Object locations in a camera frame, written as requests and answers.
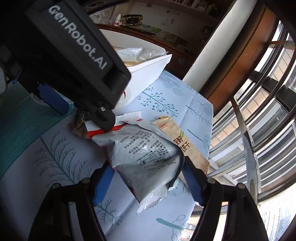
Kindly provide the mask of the brown soda cracker packet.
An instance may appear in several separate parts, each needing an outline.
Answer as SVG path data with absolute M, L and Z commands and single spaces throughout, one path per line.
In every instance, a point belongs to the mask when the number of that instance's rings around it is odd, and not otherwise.
M 197 169 L 201 169 L 204 174 L 208 172 L 209 161 L 195 147 L 186 136 L 185 132 L 169 116 L 161 116 L 153 123 L 158 126 L 184 153 L 188 156 Z

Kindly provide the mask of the large white-blue snack bag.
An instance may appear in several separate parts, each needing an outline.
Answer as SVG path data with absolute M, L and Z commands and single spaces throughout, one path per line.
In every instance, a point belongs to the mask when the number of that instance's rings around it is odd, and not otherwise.
M 125 66 L 135 66 L 158 57 L 166 56 L 168 51 L 158 51 L 147 48 L 121 48 L 113 46 L 113 49 L 121 58 Z

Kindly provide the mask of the silver-red snack bag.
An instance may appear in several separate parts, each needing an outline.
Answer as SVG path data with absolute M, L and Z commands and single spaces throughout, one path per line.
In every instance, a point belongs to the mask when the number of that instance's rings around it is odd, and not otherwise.
M 167 197 L 185 157 L 156 124 L 142 120 L 141 111 L 133 111 L 117 115 L 109 132 L 90 120 L 84 125 L 88 137 L 107 148 L 111 167 L 139 202 L 138 214 Z

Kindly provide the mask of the leaf-print blue tablecloth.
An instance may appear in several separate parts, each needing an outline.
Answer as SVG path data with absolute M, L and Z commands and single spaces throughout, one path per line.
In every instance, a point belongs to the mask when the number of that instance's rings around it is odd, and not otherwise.
M 123 113 L 141 111 L 154 121 L 167 115 L 207 157 L 213 106 L 193 88 L 164 71 Z M 1 106 L 1 205 L 14 238 L 26 240 L 48 189 L 91 176 L 105 162 L 103 150 L 72 132 L 75 116 L 42 105 L 19 85 L 3 96 Z M 178 182 L 168 197 L 137 214 L 138 202 L 114 174 L 104 200 L 95 208 L 108 240 L 179 240 L 194 207 L 189 189 Z

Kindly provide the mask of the steel window guard rail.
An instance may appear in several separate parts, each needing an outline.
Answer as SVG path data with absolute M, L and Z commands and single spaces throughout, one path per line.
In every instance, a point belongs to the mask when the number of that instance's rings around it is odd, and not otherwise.
M 264 201 L 295 183 L 295 43 L 278 23 L 264 56 L 215 116 L 209 175 Z

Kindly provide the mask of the dark ornamental case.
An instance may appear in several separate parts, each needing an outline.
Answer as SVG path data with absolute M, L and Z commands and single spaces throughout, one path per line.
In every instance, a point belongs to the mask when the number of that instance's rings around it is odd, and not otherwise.
M 143 15 L 124 15 L 121 17 L 122 26 L 139 26 L 142 24 Z

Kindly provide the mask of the clear pack walnut cookie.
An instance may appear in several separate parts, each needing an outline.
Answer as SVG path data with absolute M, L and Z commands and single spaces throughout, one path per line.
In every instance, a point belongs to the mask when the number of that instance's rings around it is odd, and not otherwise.
M 130 88 L 126 88 L 119 98 L 119 101 L 116 104 L 114 109 L 120 109 L 126 107 L 132 101 L 132 91 Z
M 74 121 L 69 124 L 71 131 L 78 137 L 89 140 L 88 131 L 85 122 L 88 121 L 88 115 L 84 111 L 76 110 Z

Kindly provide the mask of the white plastic storage bin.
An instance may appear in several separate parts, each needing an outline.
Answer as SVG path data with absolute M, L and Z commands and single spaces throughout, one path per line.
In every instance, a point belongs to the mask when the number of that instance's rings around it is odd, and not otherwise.
M 102 34 L 106 37 L 109 43 L 116 47 L 121 48 L 147 48 L 158 51 L 166 51 L 164 48 L 147 42 L 145 40 L 117 33 L 109 30 L 101 30 Z M 131 73 L 131 79 L 128 88 L 132 91 L 132 101 L 150 84 L 152 84 L 162 73 L 166 65 L 170 62 L 172 55 L 166 54 L 166 56 L 158 57 L 144 63 L 127 67 Z

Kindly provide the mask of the small white bottle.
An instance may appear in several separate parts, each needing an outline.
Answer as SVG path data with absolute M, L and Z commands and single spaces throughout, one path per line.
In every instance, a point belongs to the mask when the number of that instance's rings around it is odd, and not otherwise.
M 120 26 L 122 23 L 121 23 L 121 14 L 118 14 L 117 16 L 116 16 L 116 19 L 115 19 L 115 21 L 114 21 L 114 26 Z

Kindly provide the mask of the white vertical pipe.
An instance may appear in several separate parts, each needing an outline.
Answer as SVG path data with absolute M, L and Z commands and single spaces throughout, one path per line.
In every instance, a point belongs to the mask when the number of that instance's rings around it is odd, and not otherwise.
M 187 85 L 196 91 L 200 91 L 238 37 L 256 3 L 255 0 L 232 2 L 192 67 L 183 78 Z

